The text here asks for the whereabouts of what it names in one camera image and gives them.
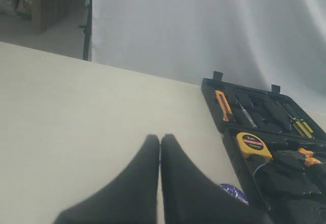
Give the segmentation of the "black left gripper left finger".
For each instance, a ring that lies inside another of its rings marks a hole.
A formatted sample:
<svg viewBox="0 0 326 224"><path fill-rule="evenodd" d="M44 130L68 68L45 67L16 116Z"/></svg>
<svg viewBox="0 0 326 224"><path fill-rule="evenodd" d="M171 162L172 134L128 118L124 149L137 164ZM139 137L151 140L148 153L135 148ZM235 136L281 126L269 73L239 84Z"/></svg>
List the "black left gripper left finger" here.
<svg viewBox="0 0 326 224"><path fill-rule="evenodd" d="M157 223L159 153L158 137L147 135L114 180L62 211L55 223Z"/></svg>

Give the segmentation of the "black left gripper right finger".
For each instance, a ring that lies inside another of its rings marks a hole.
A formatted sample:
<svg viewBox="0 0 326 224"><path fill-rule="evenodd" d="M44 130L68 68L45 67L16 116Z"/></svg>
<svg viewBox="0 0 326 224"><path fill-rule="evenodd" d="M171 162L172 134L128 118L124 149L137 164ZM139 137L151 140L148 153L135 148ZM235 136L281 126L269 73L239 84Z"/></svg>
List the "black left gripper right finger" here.
<svg viewBox="0 0 326 224"><path fill-rule="evenodd" d="M272 223L206 177L172 134L161 140L160 171L166 223Z"/></svg>

